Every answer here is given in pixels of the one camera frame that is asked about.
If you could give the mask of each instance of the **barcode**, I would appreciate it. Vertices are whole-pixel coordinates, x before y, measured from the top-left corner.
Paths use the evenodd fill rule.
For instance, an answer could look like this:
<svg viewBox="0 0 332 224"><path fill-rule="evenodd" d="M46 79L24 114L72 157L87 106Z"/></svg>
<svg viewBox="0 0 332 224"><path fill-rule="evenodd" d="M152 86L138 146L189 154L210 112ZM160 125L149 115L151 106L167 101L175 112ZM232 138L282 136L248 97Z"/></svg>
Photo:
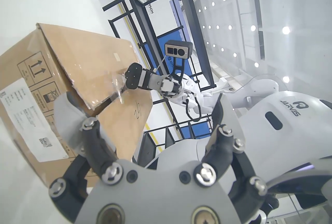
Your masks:
<svg viewBox="0 0 332 224"><path fill-rule="evenodd" d="M49 141L47 137L40 138L39 141L44 147L52 147L52 143Z"/></svg>

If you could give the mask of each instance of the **cardboard box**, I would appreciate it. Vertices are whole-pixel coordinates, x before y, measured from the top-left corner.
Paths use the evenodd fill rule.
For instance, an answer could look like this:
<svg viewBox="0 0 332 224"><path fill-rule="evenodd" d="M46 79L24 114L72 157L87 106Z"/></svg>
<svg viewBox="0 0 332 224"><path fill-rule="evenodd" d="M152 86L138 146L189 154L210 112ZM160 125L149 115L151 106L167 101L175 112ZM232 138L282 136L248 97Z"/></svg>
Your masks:
<svg viewBox="0 0 332 224"><path fill-rule="evenodd" d="M0 115L14 142L45 185L62 176L76 154L54 126L53 101L70 91L99 120L119 158L130 160L153 102L147 90L116 90L112 75L138 62L131 43L62 26L37 29L0 56ZM88 186L98 180L93 171Z"/></svg>

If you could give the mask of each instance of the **white ceiling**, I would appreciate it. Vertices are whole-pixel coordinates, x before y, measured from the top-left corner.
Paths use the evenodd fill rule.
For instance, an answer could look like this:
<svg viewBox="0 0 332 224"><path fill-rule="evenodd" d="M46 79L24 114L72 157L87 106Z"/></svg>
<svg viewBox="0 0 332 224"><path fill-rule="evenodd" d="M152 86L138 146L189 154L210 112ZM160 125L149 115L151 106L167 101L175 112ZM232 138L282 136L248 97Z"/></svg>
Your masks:
<svg viewBox="0 0 332 224"><path fill-rule="evenodd" d="M289 76L289 90L332 101L331 0L259 0L259 3L262 25L257 23L254 0L195 2L197 12L201 9L198 17L201 27L205 25L202 31L209 42L206 47L211 60L233 76L243 71L251 76L263 73L280 78ZM288 35L282 33L285 26L290 28ZM264 36L265 59L261 59L258 30Z"/></svg>

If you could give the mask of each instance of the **upward arrows symbol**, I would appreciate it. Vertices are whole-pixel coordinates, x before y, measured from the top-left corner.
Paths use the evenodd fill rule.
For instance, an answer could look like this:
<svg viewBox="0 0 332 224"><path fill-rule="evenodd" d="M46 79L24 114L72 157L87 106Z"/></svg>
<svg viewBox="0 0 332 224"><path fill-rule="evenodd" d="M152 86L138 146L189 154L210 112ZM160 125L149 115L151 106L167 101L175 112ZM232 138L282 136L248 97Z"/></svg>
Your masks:
<svg viewBox="0 0 332 224"><path fill-rule="evenodd" d="M41 63L42 63L42 61L39 60L39 61L37 61L34 65L31 65L30 67L35 67L36 65L39 65L39 64L41 64Z"/></svg>
<svg viewBox="0 0 332 224"><path fill-rule="evenodd" d="M41 72L45 72L46 71L46 69L45 68L42 68L40 71L38 71L38 72L36 72L34 75L37 75L37 74L39 74L39 73L41 73Z"/></svg>

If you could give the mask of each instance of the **white robot body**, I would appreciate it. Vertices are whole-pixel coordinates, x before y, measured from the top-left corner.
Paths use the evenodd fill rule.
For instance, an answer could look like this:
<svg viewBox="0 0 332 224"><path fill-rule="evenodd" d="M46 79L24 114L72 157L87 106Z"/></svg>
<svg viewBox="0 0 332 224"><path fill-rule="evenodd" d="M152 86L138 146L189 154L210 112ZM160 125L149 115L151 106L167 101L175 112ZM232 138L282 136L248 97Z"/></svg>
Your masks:
<svg viewBox="0 0 332 224"><path fill-rule="evenodd" d="M282 128L277 120L272 121L277 129L274 128L266 117L268 112L273 113ZM240 117L239 123L245 152L256 174L265 181L332 155L332 109L315 97L291 91L275 93ZM158 156L158 168L172 169L190 160L201 160L208 141L209 138L188 139L168 147ZM229 168L219 183L229 191L234 181Z"/></svg>
<svg viewBox="0 0 332 224"><path fill-rule="evenodd" d="M193 109L199 114L198 104L202 114L212 113L217 102L219 93L211 94L210 92L200 92L198 85L189 76L183 75L181 89L178 95L169 97L169 101L186 106L186 99L189 100L188 108ZM279 85L272 79L252 80L235 92L224 93L234 108L251 108L263 98L279 91Z"/></svg>

